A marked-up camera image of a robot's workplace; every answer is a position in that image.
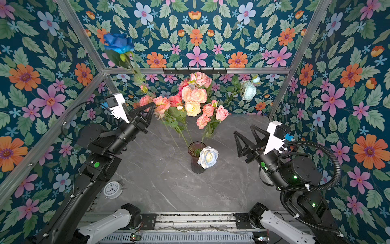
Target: dark vase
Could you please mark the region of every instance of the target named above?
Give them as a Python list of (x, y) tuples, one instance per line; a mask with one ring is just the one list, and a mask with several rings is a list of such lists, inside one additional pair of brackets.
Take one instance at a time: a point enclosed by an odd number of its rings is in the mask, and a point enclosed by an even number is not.
[(199, 152), (205, 147), (206, 145), (200, 141), (194, 141), (188, 146), (188, 154), (191, 156), (191, 170), (194, 173), (201, 174), (206, 171), (200, 164), (198, 164)]

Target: cable tie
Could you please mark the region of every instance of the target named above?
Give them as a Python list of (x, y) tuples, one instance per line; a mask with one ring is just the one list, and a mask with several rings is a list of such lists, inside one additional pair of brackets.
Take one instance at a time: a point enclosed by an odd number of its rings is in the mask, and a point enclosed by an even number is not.
[(309, 184), (305, 184), (305, 187), (306, 187), (306, 189), (307, 189), (308, 191), (312, 191), (312, 190), (309, 189)]

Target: blue rose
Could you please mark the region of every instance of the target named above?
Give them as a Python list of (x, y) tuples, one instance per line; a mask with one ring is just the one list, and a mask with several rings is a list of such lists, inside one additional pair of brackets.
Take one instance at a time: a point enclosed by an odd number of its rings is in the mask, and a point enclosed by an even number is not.
[(251, 101), (253, 97), (256, 95), (256, 87), (253, 85), (252, 82), (246, 81), (243, 84), (243, 88), (245, 89), (243, 100)]
[(105, 49), (113, 50), (119, 54), (134, 51), (134, 44), (127, 34), (105, 34), (103, 38), (108, 44), (108, 46), (104, 46)]

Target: light blue rose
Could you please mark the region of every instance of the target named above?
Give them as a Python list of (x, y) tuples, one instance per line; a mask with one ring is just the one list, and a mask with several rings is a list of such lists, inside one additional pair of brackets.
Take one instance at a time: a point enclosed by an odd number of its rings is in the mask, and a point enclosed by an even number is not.
[(244, 95), (243, 95), (243, 100), (251, 101), (253, 99), (253, 97), (256, 95), (255, 86), (253, 85), (252, 82), (246, 81), (243, 84), (243, 88), (245, 89)]
[(198, 164), (202, 165), (202, 168), (207, 169), (217, 162), (217, 158), (218, 151), (210, 146), (207, 146), (200, 152)]

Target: clock face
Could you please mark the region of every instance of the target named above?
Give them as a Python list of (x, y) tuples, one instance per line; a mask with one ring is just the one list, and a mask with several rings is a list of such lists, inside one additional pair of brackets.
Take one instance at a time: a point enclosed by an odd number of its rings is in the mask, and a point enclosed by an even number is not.
[(109, 183), (105, 188), (105, 194), (112, 195), (119, 190), (119, 185), (116, 182)]

